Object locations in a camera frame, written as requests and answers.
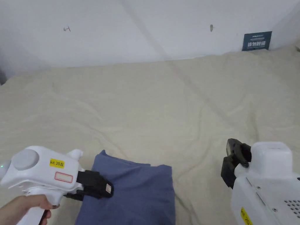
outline red rectangular sticker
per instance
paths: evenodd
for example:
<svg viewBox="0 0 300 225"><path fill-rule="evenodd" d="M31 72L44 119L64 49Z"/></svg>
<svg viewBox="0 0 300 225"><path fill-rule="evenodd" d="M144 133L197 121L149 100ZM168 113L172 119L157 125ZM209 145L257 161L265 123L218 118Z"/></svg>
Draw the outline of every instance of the red rectangular sticker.
<svg viewBox="0 0 300 225"><path fill-rule="evenodd" d="M72 183L73 176L65 174L65 173L56 172L55 173L55 179L58 180L58 181Z"/></svg>

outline finger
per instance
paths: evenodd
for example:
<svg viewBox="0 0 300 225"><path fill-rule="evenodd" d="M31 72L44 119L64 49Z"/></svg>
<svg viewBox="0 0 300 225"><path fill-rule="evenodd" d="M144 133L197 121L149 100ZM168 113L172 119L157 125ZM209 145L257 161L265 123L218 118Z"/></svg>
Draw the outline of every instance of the finger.
<svg viewBox="0 0 300 225"><path fill-rule="evenodd" d="M47 225L48 221L47 219L43 219L42 224L41 225Z"/></svg>
<svg viewBox="0 0 300 225"><path fill-rule="evenodd" d="M58 207L60 207L60 204L59 205L53 205L52 209L57 209Z"/></svg>
<svg viewBox="0 0 300 225"><path fill-rule="evenodd" d="M25 203L28 208L40 207L48 210L53 208L52 204L48 201L46 195L44 194L26 196Z"/></svg>
<svg viewBox="0 0 300 225"><path fill-rule="evenodd" d="M50 210L47 210L47 213L46 213L46 219L49 219L51 217L51 211Z"/></svg>

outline dark blue sign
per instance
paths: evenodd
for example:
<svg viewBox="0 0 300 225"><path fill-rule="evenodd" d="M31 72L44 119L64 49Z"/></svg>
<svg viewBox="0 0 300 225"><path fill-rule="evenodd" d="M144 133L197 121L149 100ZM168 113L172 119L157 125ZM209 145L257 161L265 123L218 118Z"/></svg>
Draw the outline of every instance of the dark blue sign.
<svg viewBox="0 0 300 225"><path fill-rule="evenodd" d="M245 34L242 51L252 51L257 49L269 50L271 35L272 31Z"/></svg>

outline white wall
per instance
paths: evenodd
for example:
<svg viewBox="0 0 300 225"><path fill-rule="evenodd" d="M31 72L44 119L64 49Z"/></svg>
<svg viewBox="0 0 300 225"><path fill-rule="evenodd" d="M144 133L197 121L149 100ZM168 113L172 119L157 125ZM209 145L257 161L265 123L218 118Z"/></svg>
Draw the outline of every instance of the white wall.
<svg viewBox="0 0 300 225"><path fill-rule="evenodd" d="M299 38L300 0L0 0L0 68L12 76L222 54L263 31L273 31L271 48Z"/></svg>

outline wrinkled fabric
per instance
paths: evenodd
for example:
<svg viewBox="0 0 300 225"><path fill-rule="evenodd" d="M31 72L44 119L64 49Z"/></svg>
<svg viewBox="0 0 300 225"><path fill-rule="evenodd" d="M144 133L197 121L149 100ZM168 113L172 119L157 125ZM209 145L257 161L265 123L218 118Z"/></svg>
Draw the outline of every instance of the wrinkled fabric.
<svg viewBox="0 0 300 225"><path fill-rule="evenodd" d="M114 185L111 198L85 196L76 225L175 225L172 168L96 156L92 170Z"/></svg>

